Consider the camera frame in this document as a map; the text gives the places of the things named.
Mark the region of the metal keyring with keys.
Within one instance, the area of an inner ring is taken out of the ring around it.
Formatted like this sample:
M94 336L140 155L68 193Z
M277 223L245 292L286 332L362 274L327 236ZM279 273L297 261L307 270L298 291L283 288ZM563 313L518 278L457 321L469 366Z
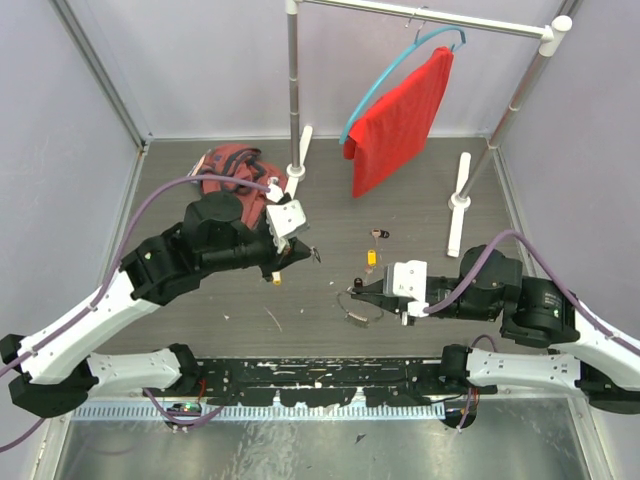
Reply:
M380 321L384 317L384 311L380 308L377 309L373 316L368 316L360 313L356 313L353 310L348 309L343 302L343 299L350 295L350 292L345 290L336 294L336 303L339 308L344 312L344 320L353 326L359 328L369 328L372 323Z

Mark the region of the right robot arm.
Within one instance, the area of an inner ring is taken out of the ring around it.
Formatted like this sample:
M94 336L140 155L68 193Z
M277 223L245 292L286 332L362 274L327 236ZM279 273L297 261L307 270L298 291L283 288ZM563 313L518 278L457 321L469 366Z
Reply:
M449 393L499 386L547 388L583 396L616 414L639 411L638 341L606 322L552 281L527 276L520 260L482 246L463 256L458 276L431 276L424 261L387 265L381 279L354 280L352 299L400 317L500 321L502 338L537 355L499 354L459 344L443 348L436 383Z

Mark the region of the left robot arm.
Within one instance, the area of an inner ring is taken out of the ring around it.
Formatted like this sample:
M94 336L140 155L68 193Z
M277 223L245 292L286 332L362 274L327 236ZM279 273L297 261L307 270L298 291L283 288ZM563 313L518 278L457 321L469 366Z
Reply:
M54 418L97 395L194 393L202 373L185 344L142 354L96 350L134 321L197 290L211 274L257 267L271 280L311 257L298 238L308 228L299 200L285 196L266 206L254 228L242 213L241 201L230 193L205 195L186 207L182 221L127 254L105 289L35 334L5 336L2 361L18 373L9 384L12 403Z

